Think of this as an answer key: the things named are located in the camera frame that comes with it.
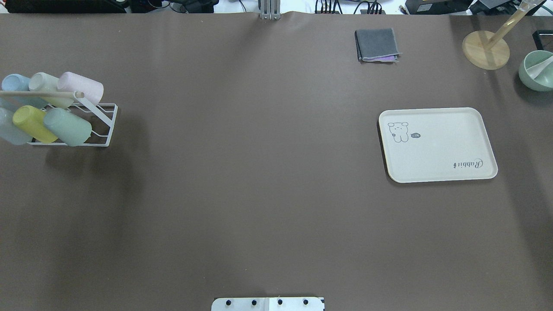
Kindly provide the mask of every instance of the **yellow cup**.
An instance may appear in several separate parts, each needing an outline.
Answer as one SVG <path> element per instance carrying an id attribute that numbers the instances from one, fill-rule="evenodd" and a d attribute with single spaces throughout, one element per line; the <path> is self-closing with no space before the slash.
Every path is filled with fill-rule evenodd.
<path id="1" fill-rule="evenodd" d="M 15 126 L 41 143 L 53 143 L 58 138 L 44 126 L 45 115 L 45 111 L 33 106 L 23 106 L 13 114 L 12 121 Z"/>

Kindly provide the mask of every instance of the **white spoon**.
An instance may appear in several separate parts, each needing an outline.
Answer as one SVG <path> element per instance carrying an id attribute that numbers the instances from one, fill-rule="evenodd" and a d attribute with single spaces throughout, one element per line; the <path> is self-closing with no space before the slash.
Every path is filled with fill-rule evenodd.
<path id="1" fill-rule="evenodd" d="M 541 63 L 526 69 L 526 72 L 528 72 L 530 78 L 535 79 L 551 63 L 553 63 L 553 56 L 550 56 L 548 59 L 542 61 Z"/>

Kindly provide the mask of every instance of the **cup rack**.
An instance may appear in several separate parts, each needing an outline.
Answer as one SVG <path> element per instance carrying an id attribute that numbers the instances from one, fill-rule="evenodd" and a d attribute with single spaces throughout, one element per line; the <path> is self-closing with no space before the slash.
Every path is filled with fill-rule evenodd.
<path id="1" fill-rule="evenodd" d="M 92 124 L 92 136 L 80 146 L 89 147 L 108 147 L 113 135 L 115 120 L 117 118 L 118 107 L 114 103 L 99 103 L 94 105 L 85 98 L 83 92 L 31 92 L 31 91 L 0 91 L 0 97 L 62 97 L 73 98 L 76 103 L 73 103 L 68 111 L 81 115 Z M 33 138 L 28 144 L 35 146 L 66 146 L 64 142 L 41 143 Z"/>

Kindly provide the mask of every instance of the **bowl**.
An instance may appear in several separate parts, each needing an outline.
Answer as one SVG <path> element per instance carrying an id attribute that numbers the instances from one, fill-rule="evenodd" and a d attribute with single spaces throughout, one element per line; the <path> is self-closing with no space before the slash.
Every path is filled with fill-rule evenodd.
<path id="1" fill-rule="evenodd" d="M 541 63 L 552 55 L 552 52 L 544 50 L 528 53 L 519 67 L 519 78 L 522 83 L 534 91 L 553 91 L 553 64 L 547 66 L 535 79 L 530 78 L 528 75 L 528 68 Z"/>

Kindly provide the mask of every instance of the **folded cloth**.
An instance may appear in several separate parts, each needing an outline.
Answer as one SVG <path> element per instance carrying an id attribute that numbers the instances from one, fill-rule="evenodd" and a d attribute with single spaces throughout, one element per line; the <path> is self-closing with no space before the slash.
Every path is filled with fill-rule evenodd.
<path id="1" fill-rule="evenodd" d="M 398 45 L 392 28 L 355 31 L 357 58 L 362 61 L 397 61 Z"/>

